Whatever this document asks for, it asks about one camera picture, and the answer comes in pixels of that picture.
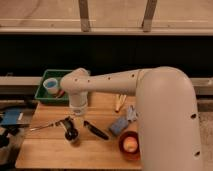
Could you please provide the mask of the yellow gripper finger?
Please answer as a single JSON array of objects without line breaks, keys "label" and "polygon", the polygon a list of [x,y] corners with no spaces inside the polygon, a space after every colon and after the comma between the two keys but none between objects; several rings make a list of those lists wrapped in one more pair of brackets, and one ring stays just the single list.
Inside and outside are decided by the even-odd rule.
[{"label": "yellow gripper finger", "polygon": [[123,94],[117,94],[116,95],[116,101],[115,101],[115,111],[119,112],[121,107],[124,105],[126,100],[126,95]]},{"label": "yellow gripper finger", "polygon": [[74,130],[74,124],[71,117],[66,117],[60,121],[61,126],[66,132],[72,132]]}]

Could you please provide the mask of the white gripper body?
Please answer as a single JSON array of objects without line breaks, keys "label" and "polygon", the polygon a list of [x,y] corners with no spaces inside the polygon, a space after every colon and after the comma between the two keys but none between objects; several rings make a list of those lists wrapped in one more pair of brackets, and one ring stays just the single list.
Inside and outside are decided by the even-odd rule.
[{"label": "white gripper body", "polygon": [[70,101],[69,102],[69,107],[74,112],[74,114],[76,116],[83,116],[86,113],[86,111],[87,111],[88,102],[84,102],[81,105],[76,105],[72,101]]}]

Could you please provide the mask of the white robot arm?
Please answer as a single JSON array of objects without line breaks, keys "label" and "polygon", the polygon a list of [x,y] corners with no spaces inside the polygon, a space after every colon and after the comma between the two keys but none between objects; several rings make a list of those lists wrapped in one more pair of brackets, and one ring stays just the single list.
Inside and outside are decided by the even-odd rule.
[{"label": "white robot arm", "polygon": [[88,92],[136,97],[143,171],[203,171],[196,94],[181,70],[157,67],[91,76],[79,68],[60,86],[77,114],[85,112]]}]

